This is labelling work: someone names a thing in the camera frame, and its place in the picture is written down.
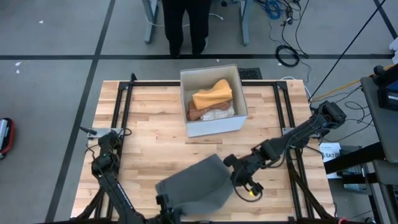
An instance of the cloth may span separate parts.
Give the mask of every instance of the cloth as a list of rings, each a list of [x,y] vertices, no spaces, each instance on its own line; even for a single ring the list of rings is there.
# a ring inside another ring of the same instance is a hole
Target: cloth
[[[211,0],[163,0],[164,26],[171,56],[177,56],[183,42],[182,17],[189,15],[192,53],[203,51],[209,33]]]
[[[210,90],[199,90],[192,95],[193,102],[198,110],[202,110],[232,99],[232,89],[227,80],[218,81]]]
[[[218,118],[229,118],[235,115],[235,110],[233,106],[233,102],[229,103],[229,107],[227,110],[220,110],[220,109],[210,109],[204,115],[201,116],[202,121],[208,121],[212,119]]]
[[[203,110],[197,110],[197,107],[193,103],[193,101],[189,102],[189,111],[187,112],[187,118],[190,121],[196,121],[199,119],[202,115],[204,115],[207,111],[211,110],[212,108],[214,109],[220,109],[220,110],[227,110],[229,108],[229,103],[228,102],[222,102],[222,103],[217,103],[216,105],[213,105],[209,108],[205,108]]]
[[[183,215],[204,215],[221,208],[232,194],[230,175],[223,161],[213,154],[155,187],[159,195],[169,197],[168,208]]]

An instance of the yellow cloth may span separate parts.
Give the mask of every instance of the yellow cloth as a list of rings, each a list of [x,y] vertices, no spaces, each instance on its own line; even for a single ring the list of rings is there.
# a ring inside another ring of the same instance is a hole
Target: yellow cloth
[[[232,99],[232,89],[227,80],[218,81],[210,90],[199,90],[193,96],[193,102],[197,110],[203,110],[217,103]]]

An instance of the black pants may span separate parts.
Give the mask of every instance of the black pants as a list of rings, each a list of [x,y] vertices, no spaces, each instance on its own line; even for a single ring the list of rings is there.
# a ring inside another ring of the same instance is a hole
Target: black pants
[[[163,0],[166,38],[170,54],[180,53],[183,42],[182,17],[187,10],[191,29],[192,53],[200,54],[205,48],[209,33],[209,12],[211,0]]]

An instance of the table leg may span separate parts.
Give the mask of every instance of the table leg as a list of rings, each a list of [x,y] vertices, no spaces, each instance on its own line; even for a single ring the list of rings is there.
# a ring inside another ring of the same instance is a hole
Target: table leg
[[[247,46],[250,43],[249,20],[250,20],[252,5],[253,5],[253,0],[241,0],[240,16],[241,16],[242,38],[244,46]]]
[[[324,165],[326,173],[331,174],[342,169],[347,169],[349,167],[373,161],[375,159],[384,159],[384,151],[381,143],[379,142],[349,154],[339,156],[336,159],[332,159],[324,163]]]
[[[144,5],[145,15],[150,23],[156,24],[157,18],[157,0],[142,0],[142,4]],[[146,44],[149,44],[152,38],[152,31],[154,25],[148,23],[147,29],[145,31],[144,41]]]

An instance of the legs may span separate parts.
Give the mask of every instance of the legs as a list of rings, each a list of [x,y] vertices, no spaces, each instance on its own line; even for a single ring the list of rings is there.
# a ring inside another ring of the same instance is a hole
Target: legs
[[[192,54],[200,55],[205,49],[205,39],[209,34],[211,0],[189,0],[185,4],[190,21]]]
[[[183,41],[182,17],[185,12],[184,0],[163,0],[166,38],[170,44],[170,55],[177,58]]]

